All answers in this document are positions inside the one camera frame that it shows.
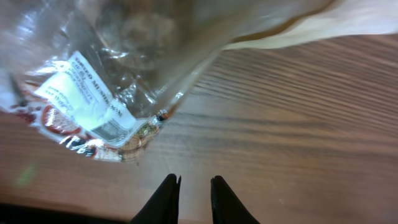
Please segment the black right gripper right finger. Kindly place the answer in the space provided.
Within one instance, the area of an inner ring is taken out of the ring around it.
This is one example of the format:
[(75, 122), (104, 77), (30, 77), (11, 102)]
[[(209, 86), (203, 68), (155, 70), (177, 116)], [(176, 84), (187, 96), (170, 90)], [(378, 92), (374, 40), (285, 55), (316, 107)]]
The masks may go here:
[(259, 224), (220, 175), (211, 179), (211, 211), (214, 224)]

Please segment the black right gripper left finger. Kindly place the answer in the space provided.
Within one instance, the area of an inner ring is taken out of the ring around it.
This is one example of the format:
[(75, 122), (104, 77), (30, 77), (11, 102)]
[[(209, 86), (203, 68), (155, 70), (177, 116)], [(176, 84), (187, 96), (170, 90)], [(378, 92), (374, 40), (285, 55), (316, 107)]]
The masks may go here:
[(181, 177), (169, 174), (129, 224), (177, 224)]

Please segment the silver red crinkled wrapper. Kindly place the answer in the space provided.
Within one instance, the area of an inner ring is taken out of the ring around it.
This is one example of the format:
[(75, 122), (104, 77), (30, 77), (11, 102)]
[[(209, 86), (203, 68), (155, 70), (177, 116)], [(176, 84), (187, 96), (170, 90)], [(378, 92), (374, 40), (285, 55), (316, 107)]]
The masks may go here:
[(99, 161), (126, 162), (137, 158), (159, 133), (155, 121), (148, 121), (121, 147), (111, 147), (68, 120), (59, 110), (41, 100), (22, 100), (10, 84), (1, 85), (1, 111), (23, 119), (30, 127), (65, 148)]

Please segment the beige brown snack pouch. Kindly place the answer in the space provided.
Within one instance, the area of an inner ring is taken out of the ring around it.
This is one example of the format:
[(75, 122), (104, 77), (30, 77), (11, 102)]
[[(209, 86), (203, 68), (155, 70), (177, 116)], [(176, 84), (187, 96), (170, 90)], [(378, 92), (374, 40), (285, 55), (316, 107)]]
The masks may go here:
[(395, 32), (396, 1), (2, 1), (1, 85), (121, 147), (222, 50)]

